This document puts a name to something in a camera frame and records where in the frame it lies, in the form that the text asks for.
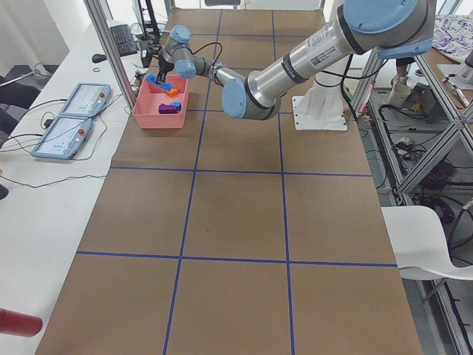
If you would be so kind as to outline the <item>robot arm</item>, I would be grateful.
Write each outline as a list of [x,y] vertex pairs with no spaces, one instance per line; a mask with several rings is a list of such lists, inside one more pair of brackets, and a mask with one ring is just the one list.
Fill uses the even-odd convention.
[[236,119],[264,121],[296,85],[348,55],[376,49],[380,59],[404,58],[430,50],[435,1],[345,1],[336,17],[261,71],[244,77],[219,61],[192,53],[191,33],[174,26],[159,51],[158,78],[174,70],[180,78],[206,77],[220,85],[222,108]]

